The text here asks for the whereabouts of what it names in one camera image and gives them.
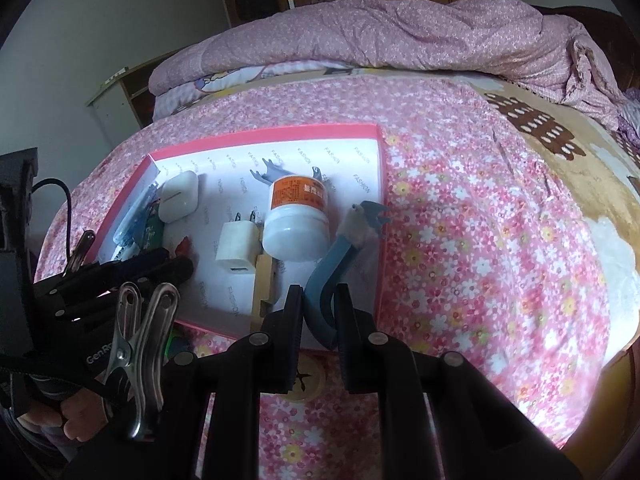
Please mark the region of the person hand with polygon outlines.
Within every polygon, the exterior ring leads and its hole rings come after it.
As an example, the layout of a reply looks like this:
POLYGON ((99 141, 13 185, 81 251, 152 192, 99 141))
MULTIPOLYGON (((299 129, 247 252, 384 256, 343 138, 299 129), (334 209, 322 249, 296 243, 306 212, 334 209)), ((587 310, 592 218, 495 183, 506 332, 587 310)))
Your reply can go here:
POLYGON ((106 426, 107 417, 101 398, 88 389, 81 389, 64 400, 59 408, 34 404, 17 421, 30 431, 61 428, 68 440, 84 443, 106 426))

